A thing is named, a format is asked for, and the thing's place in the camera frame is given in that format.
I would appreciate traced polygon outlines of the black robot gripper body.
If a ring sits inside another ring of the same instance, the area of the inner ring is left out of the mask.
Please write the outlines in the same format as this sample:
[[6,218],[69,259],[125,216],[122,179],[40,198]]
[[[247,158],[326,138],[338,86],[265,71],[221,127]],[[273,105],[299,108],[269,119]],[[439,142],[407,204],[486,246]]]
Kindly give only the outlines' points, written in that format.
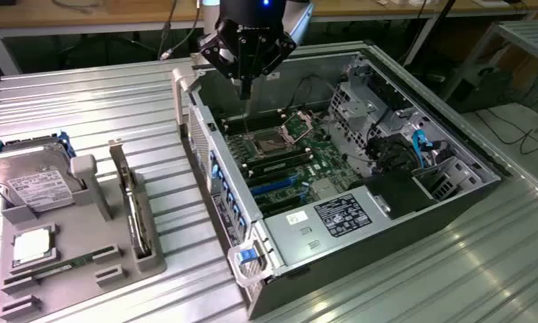
[[283,34],[283,0],[221,0],[218,35],[222,40],[237,40],[237,29],[266,31],[271,38]]

